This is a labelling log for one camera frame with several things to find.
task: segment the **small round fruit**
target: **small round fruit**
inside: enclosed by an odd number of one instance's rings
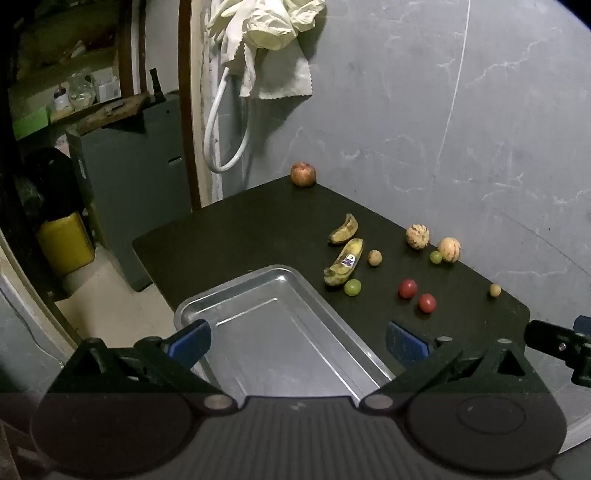
[[[368,255],[368,262],[372,267],[377,267],[382,263],[382,254],[378,250],[372,250]]]
[[[425,293],[418,298],[418,307],[425,313],[431,313],[437,308],[437,301],[430,293]]]
[[[457,261],[462,253],[460,242],[450,236],[441,240],[437,249],[441,252],[443,259],[451,263]]]
[[[417,291],[417,282],[409,278],[403,280],[398,287],[398,295],[407,300],[413,298],[417,294]]]
[[[424,225],[413,225],[407,230],[407,243],[415,250],[425,248],[429,244],[429,230]]]
[[[360,291],[361,291],[361,282],[359,280],[357,280],[356,278],[352,278],[351,280],[347,280],[347,283],[345,284],[345,293],[349,297],[355,297],[356,295],[359,295]]]
[[[298,187],[309,187],[316,183],[316,169],[309,163],[299,161],[291,166],[290,177]]]
[[[501,286],[496,283],[493,283],[489,289],[489,293],[491,294],[491,297],[493,297],[494,299],[497,298],[501,294],[501,292]]]
[[[431,259],[433,263],[439,264],[443,260],[443,255],[439,250],[434,250],[431,252],[431,255],[429,255],[429,259]]]

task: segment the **blue gripper pad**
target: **blue gripper pad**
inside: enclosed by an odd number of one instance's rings
[[[394,322],[390,322],[386,330],[386,347],[404,368],[419,363],[431,353],[427,342],[423,342]]]
[[[212,345],[212,329],[199,319],[162,342],[162,349],[173,360],[187,369],[195,365]]]
[[[574,321],[573,330],[591,336],[591,318],[579,315]]]

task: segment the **green grape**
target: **green grape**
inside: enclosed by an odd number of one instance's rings
[[[433,252],[431,252],[431,255],[429,255],[429,258],[433,263],[441,263],[441,261],[443,260],[443,255],[439,250],[434,250]]]
[[[345,293],[349,297],[355,297],[356,295],[359,295],[360,291],[361,291],[361,282],[359,280],[357,280],[356,278],[349,280],[345,284]]]

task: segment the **screw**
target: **screw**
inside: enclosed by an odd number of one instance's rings
[[[372,410],[386,410],[394,405],[394,400],[387,395],[377,393],[367,397],[363,403],[367,408],[371,408]]]
[[[209,410],[226,410],[232,406],[233,401],[227,395],[215,394],[209,395],[203,400],[203,404],[209,408]]]

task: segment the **yellow container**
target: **yellow container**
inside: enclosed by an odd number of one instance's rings
[[[37,232],[37,241],[56,275],[66,275],[95,259],[95,250],[78,212],[45,222]]]

